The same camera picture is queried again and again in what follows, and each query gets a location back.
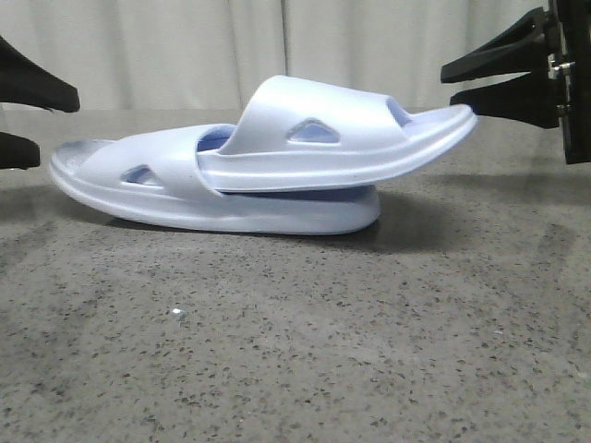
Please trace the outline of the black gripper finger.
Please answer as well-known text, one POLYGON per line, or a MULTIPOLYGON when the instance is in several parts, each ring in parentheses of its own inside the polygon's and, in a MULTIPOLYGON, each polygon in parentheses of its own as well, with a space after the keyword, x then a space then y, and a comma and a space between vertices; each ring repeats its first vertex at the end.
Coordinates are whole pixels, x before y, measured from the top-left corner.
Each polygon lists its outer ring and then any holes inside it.
POLYGON ((78 90, 29 60, 1 38, 1 102, 74 113, 78 90))
POLYGON ((40 166, 37 143, 16 135, 0 133, 0 168, 29 169, 40 166))

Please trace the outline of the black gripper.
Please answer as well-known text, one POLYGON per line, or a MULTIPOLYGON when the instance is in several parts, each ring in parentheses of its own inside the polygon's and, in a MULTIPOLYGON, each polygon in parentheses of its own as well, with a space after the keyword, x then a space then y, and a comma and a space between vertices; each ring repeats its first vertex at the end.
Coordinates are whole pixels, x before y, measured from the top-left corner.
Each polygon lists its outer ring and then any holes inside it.
POLYGON ((550 1, 528 11, 501 34, 440 71, 442 83, 535 71, 464 90, 450 104, 475 114, 560 127, 565 162, 590 161, 590 3, 550 1))

